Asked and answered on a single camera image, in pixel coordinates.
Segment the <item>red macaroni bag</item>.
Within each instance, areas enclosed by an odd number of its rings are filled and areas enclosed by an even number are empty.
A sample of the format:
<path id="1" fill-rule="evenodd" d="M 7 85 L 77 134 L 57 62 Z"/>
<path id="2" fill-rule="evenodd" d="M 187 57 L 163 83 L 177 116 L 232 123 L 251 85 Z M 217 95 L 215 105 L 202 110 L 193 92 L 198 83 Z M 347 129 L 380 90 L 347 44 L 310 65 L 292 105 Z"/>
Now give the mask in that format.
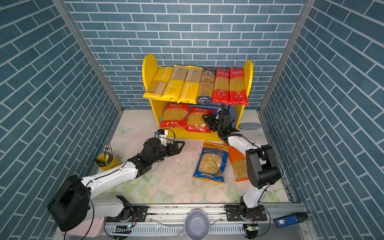
<path id="1" fill-rule="evenodd" d="M 188 104 L 167 103 L 160 128 L 184 128 L 187 126 L 187 116 L 190 112 Z"/>
<path id="2" fill-rule="evenodd" d="M 211 130 L 202 118 L 202 115 L 215 112 L 216 110 L 214 109 L 203 109 L 192 106 L 187 118 L 187 126 L 185 127 L 185 130 L 191 133 L 211 133 Z"/>

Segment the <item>blue-top Moli pasta bag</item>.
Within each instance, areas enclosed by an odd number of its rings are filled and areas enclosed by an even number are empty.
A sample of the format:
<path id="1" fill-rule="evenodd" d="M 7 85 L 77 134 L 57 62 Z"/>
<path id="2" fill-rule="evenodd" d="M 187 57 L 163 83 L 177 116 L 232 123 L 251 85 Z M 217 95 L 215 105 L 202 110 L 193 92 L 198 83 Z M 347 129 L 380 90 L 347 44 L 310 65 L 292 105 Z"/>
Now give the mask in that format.
<path id="1" fill-rule="evenodd" d="M 205 67 L 200 80 L 197 104 L 211 104 L 215 84 L 216 68 Z"/>

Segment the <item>red spaghetti bag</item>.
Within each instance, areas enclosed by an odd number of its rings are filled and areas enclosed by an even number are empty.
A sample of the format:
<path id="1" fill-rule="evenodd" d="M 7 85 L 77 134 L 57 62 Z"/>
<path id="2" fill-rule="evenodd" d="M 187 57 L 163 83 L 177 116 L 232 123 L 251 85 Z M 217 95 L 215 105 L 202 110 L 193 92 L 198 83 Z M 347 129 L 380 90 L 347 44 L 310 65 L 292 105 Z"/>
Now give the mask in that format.
<path id="1" fill-rule="evenodd" d="M 230 72 L 225 68 L 217 68 L 213 91 L 213 102 L 229 105 L 230 103 Z"/>
<path id="2" fill-rule="evenodd" d="M 247 89 L 245 85 L 244 69 L 230 68 L 230 104 L 248 106 Z"/>

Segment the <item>blue shell pasta bag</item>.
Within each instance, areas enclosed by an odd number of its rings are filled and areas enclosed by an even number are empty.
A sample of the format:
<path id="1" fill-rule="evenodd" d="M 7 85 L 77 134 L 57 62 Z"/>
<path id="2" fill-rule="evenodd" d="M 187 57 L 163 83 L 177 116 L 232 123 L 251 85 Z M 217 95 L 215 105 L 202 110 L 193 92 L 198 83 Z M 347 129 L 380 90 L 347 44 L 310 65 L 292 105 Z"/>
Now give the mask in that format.
<path id="1" fill-rule="evenodd" d="M 193 178 L 224 185 L 228 156 L 229 146 L 205 141 Z"/>

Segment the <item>yellow spaghetti bag long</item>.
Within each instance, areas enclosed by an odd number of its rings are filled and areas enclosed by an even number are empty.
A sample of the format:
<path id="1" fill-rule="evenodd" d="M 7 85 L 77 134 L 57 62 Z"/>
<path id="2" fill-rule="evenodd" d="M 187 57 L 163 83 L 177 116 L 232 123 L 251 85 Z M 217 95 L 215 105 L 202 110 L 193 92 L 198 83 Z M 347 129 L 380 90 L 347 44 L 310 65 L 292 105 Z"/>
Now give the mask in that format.
<path id="1" fill-rule="evenodd" d="M 161 101 L 177 102 L 179 100 L 188 70 L 188 67 L 185 66 L 175 66 L 163 95 L 160 98 Z"/>

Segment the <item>orange pasta bag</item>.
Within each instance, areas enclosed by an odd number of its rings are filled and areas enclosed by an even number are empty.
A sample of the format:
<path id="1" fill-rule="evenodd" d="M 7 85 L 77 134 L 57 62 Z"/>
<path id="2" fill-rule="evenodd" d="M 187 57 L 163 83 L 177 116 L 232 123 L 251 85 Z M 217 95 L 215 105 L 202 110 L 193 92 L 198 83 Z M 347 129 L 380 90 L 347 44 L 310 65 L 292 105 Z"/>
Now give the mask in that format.
<path id="1" fill-rule="evenodd" d="M 229 146 L 229 160 L 235 173 L 236 182 L 249 180 L 246 157 L 236 148 Z"/>

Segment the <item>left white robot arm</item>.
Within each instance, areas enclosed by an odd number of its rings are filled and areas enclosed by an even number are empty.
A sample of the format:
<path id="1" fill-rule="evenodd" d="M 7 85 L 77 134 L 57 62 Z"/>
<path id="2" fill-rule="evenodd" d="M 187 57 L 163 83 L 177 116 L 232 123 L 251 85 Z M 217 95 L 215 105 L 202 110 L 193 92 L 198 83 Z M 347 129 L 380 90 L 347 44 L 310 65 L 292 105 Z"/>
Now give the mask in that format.
<path id="1" fill-rule="evenodd" d="M 129 222 L 134 216 L 133 207 L 124 196 L 117 195 L 100 202 L 94 199 L 120 183 L 144 175 L 154 163 L 180 154 L 184 145 L 184 141 L 163 145 L 158 138 L 147 139 L 140 153 L 118 167 L 89 177 L 68 177 L 48 203 L 47 209 L 62 232 L 97 218 L 118 218 L 121 222 Z"/>

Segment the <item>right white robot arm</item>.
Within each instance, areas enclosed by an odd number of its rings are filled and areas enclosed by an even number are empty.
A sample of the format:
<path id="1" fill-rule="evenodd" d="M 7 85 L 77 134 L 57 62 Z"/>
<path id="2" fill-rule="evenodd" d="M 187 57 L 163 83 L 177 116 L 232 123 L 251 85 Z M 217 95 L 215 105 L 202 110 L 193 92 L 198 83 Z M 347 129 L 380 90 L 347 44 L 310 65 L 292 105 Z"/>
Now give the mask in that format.
<path id="1" fill-rule="evenodd" d="M 255 219 L 258 214 L 265 214 L 261 205 L 262 196 L 283 176 L 283 168 L 272 146 L 256 144 L 232 127 L 229 108 L 222 107 L 215 113 L 205 114 L 203 120 L 212 132 L 218 133 L 224 143 L 246 157 L 250 185 L 239 204 L 242 218 L 250 220 Z"/>

